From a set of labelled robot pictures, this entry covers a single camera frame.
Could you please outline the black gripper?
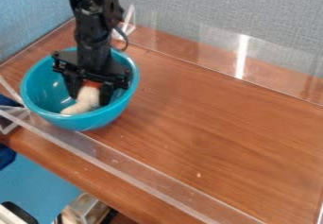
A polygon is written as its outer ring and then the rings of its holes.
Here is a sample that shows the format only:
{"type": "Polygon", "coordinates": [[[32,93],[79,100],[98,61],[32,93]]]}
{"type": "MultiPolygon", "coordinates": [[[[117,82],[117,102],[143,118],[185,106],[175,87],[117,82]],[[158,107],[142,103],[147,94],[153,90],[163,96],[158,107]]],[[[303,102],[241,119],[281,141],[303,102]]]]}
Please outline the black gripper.
{"type": "Polygon", "coordinates": [[[56,51],[52,54],[55,60],[54,71],[62,73],[68,94],[78,98],[82,88],[82,82],[91,80],[102,83],[101,105],[106,106],[114,95],[114,85],[118,88],[127,89],[130,86],[130,69],[119,63],[113,57],[105,62],[105,68],[95,72],[79,65],[78,51],[56,51]]]}

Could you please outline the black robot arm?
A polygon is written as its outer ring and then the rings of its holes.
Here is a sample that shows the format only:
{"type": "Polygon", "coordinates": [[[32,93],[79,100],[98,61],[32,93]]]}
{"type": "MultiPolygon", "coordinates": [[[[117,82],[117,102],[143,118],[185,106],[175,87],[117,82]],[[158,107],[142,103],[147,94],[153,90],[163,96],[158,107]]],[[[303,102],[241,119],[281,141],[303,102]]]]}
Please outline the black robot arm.
{"type": "Polygon", "coordinates": [[[76,18],[75,51],[56,51],[52,54],[54,71],[64,79],[68,94],[78,98],[86,82],[99,84],[99,103],[106,106],[118,89],[130,86],[130,70],[113,58],[119,51],[111,44],[113,30],[129,42],[127,34],[119,28],[125,9],[119,0],[70,0],[76,18]]]}

